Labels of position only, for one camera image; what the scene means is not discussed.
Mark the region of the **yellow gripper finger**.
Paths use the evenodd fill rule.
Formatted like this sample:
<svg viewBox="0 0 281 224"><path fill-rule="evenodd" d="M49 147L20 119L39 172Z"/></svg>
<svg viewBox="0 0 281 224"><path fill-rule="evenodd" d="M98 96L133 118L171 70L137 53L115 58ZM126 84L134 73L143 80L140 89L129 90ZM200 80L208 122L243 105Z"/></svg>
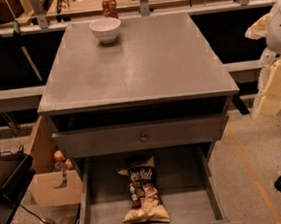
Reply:
<svg viewBox="0 0 281 224"><path fill-rule="evenodd" d="M269 68L269 75L263 95L257 107L257 113L263 116L275 116L281 110L281 58Z"/></svg>
<svg viewBox="0 0 281 224"><path fill-rule="evenodd" d="M247 28L244 37L252 40L259 40L262 37L265 37L267 32L266 23L268 18L269 14L261 16L259 20L257 20Z"/></svg>

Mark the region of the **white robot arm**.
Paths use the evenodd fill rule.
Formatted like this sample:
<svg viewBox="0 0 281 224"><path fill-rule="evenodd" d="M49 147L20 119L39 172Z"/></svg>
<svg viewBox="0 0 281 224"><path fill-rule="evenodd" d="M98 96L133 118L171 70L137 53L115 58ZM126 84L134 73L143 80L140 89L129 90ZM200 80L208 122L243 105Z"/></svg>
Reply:
<svg viewBox="0 0 281 224"><path fill-rule="evenodd" d="M263 68L258 82L259 92L255 97L253 113L275 116L281 111L281 0L261 16L245 33L248 39L266 40L260 58Z"/></svg>

